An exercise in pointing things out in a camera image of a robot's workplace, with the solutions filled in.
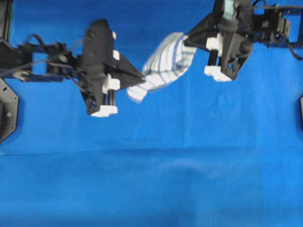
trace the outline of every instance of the blue backdrop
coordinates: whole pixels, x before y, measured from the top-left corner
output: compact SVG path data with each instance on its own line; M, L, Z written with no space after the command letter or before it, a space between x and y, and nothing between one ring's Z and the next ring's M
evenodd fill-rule
M212 8L209 0L15 0L10 41L37 33L71 47L107 18L116 48L141 69L165 36ZM299 20L292 24L294 40ZM302 62L256 44L239 79L217 83L203 74L207 60L198 51L181 79L139 105L119 92L119 114L107 119L86 115L71 81L7 80L20 109L18 130L0 145L0 227L303 226Z

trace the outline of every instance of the blue table surface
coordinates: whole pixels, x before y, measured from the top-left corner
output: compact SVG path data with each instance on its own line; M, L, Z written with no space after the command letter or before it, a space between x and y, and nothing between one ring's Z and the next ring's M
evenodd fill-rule
M212 8L15 0L10 42L35 33L71 47L106 18L116 49L141 69L165 36L189 31ZM295 40L300 21L290 20ZM0 145L0 227L302 227L302 62L255 44L238 80L217 83L203 73L207 60L199 50L184 76L141 104L118 92L119 114L106 119L86 115L71 81L8 79L20 102L18 129Z

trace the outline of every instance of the cloth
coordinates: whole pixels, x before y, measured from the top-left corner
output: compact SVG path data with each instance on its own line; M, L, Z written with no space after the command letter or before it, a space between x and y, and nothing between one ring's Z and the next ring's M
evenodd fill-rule
M182 32L167 36L143 67L146 82L127 89L128 96L141 102L148 91L165 87L182 76L190 67L196 48L183 43L187 35Z

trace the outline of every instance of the blue stripe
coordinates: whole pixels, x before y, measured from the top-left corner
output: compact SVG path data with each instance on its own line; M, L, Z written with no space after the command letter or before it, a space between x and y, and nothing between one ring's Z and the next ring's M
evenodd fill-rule
M159 57L158 71L159 71L159 76L160 76L160 77L161 77L161 79L163 80L163 82L164 82L164 86L165 86L165 85L166 85L166 82L165 82L165 80L163 79L162 74L161 74L161 70L160 70L160 65L161 65L162 54L163 54L163 52L160 54L160 57Z
M176 69L176 55L177 55L177 48L179 46L179 43L182 41L183 37L185 35L182 35L176 42L175 47L174 47L174 52L172 54L172 60L173 60L173 64L172 64L172 68L171 70L175 70Z

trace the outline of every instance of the black mount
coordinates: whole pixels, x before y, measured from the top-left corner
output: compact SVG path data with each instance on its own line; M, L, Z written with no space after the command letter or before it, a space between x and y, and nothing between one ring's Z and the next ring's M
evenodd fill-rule
M225 0L216 0L214 10L204 18L187 35L187 46L198 47L210 52L208 66L220 66L221 73L232 80L238 76L240 69L253 51L253 43L265 44L267 47L289 48L296 59L294 49L303 48L303 7L268 6L257 7L251 0L235 0L232 9L225 10ZM254 9L264 9L263 15L255 15ZM301 16L299 37L297 42L289 42L290 22L286 15ZM222 55L218 51L208 50L208 38L223 36Z
M144 76L125 56L114 50L115 33L109 28L106 20L92 23L86 32L83 55L74 57L65 44L44 44L38 35L31 35L18 48L13 48L9 42L9 26L12 0L0 0L0 143L16 128L18 97L2 80L18 79L22 82L61 82L72 80L79 88L87 114L92 116L102 112L101 107L115 107L115 92L126 87L145 82ZM39 44L31 44L30 38L35 38ZM32 73L33 53L48 55L46 74ZM108 78L118 81L115 89L108 86Z

